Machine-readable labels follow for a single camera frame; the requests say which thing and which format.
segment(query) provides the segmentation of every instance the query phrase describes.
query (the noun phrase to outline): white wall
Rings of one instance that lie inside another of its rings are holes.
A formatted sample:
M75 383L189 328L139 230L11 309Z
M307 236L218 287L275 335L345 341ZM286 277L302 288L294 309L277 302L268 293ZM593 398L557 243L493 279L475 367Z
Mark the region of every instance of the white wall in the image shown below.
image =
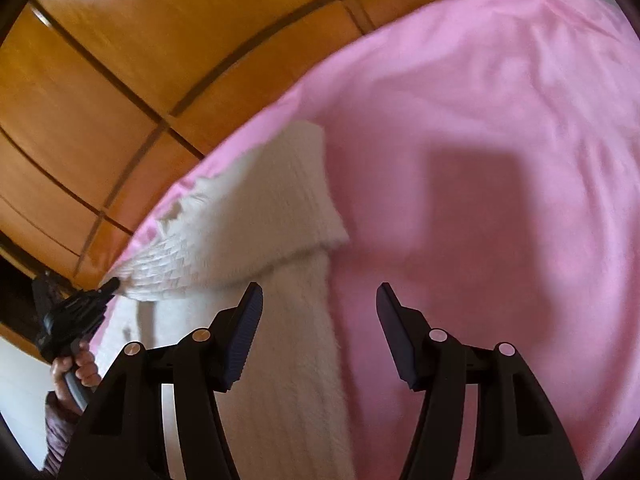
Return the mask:
M0 337L0 413L37 468L47 452L44 399L50 389L49 366Z

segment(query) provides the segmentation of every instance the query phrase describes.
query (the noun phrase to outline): round metal screw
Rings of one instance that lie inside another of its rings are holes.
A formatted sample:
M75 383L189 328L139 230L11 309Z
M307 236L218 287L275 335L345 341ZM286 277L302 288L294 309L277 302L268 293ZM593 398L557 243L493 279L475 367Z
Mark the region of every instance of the round metal screw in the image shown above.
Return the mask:
M198 341L201 343L211 337L211 332L209 332L209 330L207 330L206 328L199 328L193 333L193 335L191 335L191 337L193 337L194 341Z
M434 328L429 332L429 339L432 341L437 341L438 343L442 343L447 340L447 333L444 330L440 330L439 328Z
M502 355L506 355L507 357L511 357L512 355L516 354L516 349L512 344L509 343L500 343L500 346L498 346L498 350Z
M127 355L135 355L140 352L140 345L138 343L129 343L124 347L124 353Z

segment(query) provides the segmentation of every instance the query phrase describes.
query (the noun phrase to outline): beige towel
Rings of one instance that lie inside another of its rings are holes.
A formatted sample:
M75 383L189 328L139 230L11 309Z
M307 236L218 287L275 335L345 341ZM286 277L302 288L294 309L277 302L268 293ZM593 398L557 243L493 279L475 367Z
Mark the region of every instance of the beige towel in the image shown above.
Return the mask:
M125 296L155 303L118 302L98 364L132 338L174 344L238 304L255 280L264 313L254 344L241 380L216 396L238 472L242 480L353 479L326 284L327 251L346 239L326 184L323 132L293 123L220 176L198 181L161 221L158 239L111 273ZM148 309L152 333L138 323ZM172 410L165 415L178 480Z

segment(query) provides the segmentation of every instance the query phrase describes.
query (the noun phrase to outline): pink bedsheet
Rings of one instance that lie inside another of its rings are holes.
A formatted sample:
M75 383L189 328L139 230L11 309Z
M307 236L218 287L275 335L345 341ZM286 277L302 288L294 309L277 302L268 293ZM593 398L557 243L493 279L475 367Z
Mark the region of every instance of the pink bedsheet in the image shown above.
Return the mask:
M599 0L419 9L240 128L170 189L123 257L196 177L293 118L326 130L351 236L330 290L358 478L398 477L422 400L376 317L383 280L466 344L513 342L596 478L640 417L640 42L626 19Z

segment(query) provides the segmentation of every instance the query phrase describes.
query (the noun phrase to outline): sleeve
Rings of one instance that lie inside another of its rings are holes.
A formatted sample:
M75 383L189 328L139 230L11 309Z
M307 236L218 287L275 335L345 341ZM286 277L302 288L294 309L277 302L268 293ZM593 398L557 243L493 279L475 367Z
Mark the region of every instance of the sleeve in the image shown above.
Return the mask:
M71 436L79 419L79 415L66 410L60 405L53 392L47 394L45 401L47 455L44 459L43 472L53 478L58 475L66 448L71 441Z

